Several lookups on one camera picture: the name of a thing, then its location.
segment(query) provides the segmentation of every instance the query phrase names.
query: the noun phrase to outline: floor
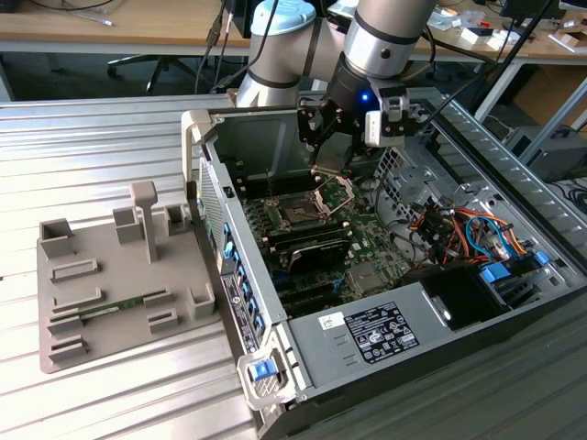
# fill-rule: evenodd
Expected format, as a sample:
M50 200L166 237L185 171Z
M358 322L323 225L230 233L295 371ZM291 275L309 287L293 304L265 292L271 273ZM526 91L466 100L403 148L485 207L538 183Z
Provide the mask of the floor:
M7 53L4 55L6 76L18 101L54 100L54 99L87 99L112 98L146 95L146 87L155 69L155 62L127 65L117 69L119 75L113 80L106 74L106 64L117 58L113 55L94 54L59 54L57 56L61 70L52 72L47 58L36 53ZM189 66L197 69L196 58L183 59ZM220 72L225 77L241 67L240 58L227 58ZM208 93L212 87L216 65L210 62L203 69L199 93ZM437 76L430 80L421 75L411 82L411 86L434 86L443 93L451 93L462 81L469 79L474 73L470 65L457 63L439 64ZM302 87L309 89L306 80ZM465 91L459 100L467 105L477 92L476 87ZM194 79L173 67L164 71L155 87L155 95L192 94ZM500 139L505 138L509 127L535 125L535 121L513 104L497 105L492 116L486 120L486 126Z

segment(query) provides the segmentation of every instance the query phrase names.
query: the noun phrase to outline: office chair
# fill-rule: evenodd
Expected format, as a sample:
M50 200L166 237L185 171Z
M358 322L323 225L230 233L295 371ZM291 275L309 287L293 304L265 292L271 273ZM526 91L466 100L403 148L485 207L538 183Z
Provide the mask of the office chair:
M200 58L200 57L181 57L181 58ZM149 83L147 84L147 93L152 94L155 88L155 84L161 75L161 71L168 71L170 66L179 69L182 72L187 73L195 79L197 71L192 69L190 66L180 60L180 57L174 57L170 55L134 55L132 57L126 57L122 60L113 60L108 62L108 76L112 79L119 78L116 74L116 68L125 66L128 64L137 64L139 62L156 61L155 71L150 77Z

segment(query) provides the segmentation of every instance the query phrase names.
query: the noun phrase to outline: green circuit board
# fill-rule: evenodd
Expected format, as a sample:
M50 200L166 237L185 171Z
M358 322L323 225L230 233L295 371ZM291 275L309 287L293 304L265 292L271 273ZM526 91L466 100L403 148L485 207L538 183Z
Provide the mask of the green circuit board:
M372 211L372 203L362 196L354 184L350 183L350 188L352 198L349 197L349 187L341 185L336 179L327 181L319 188L321 202L329 211L334 211L329 216L324 215L312 191L243 201L251 231L286 311L287 304L292 302L295 306L296 298L304 292L310 296L319 292L331 295L333 292L338 303L349 303L385 292L395 287L410 270L409 262L390 241L385 225ZM275 249L264 246L269 234L278 237L293 230L312 230L316 226L330 224L345 225L342 236L350 245L344 258L324 267L317 261L316 269L290 273L283 256L282 259L276 258ZM313 246L317 241L308 238L305 245Z

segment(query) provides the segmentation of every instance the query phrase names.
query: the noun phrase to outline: blue cable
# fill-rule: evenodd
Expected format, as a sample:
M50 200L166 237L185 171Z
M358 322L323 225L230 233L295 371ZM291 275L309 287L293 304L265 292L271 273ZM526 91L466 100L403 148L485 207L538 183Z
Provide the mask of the blue cable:
M465 226L465 233L467 234L467 241L469 241L469 244L476 250L478 250L479 252L481 252L483 255L485 255L490 262L493 261L492 255L485 249L483 249L482 247L478 247L475 242L472 239L471 236L471 223L473 220L475 220L476 218L480 218L482 220L485 220L497 233L497 236L499 237L500 241L502 242L502 246L504 247L505 251L507 252L507 254L510 257L516 257L517 253L515 252L515 250L507 244L507 242L505 241L504 238L504 234L502 234L501 229L499 228L499 226L491 219L491 218L487 218L483 215L477 215L475 217L472 217L469 222L467 222L467 225Z

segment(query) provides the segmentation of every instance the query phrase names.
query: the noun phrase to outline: slotted aluminum surface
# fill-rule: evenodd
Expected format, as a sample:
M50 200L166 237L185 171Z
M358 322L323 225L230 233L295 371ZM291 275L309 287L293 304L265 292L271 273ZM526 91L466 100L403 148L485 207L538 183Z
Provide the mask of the slotted aluminum surface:
M221 322L51 375L37 354L39 221L111 222L143 179L158 207L184 202L181 114L227 106L225 95L0 106L0 437L257 437Z
M40 372L36 355L38 220L108 222L110 210L126 204L128 183L142 178L156 182L163 204L179 201L179 114L215 103L227 101L0 106L1 438L256 438L221 323L53 375ZM165 149L165 159L150 156ZM461 166L461 175L473 170ZM511 341L294 438L586 438L585 365L582 297Z

